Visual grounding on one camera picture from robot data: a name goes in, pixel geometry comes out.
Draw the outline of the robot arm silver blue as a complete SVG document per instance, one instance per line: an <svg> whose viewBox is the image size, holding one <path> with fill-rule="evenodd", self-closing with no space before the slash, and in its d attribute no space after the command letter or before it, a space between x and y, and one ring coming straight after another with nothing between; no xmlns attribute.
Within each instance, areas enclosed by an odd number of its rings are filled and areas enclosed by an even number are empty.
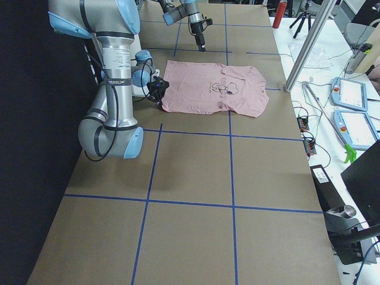
<svg viewBox="0 0 380 285"><path fill-rule="evenodd" d="M158 3L163 11L163 19L167 26L188 18L191 34L194 36L198 50L205 52L205 39L203 32L208 26L207 19L200 13L198 1L182 1L178 6L174 6L169 1L159 0Z"/></svg>
<svg viewBox="0 0 380 285"><path fill-rule="evenodd" d="M136 158L144 130L133 116L133 95L139 71L153 74L146 62L131 65L131 45L140 32L135 1L49 1L51 26L58 33L94 39L100 46L96 64L104 80L80 122L78 139L88 159Z"/></svg>

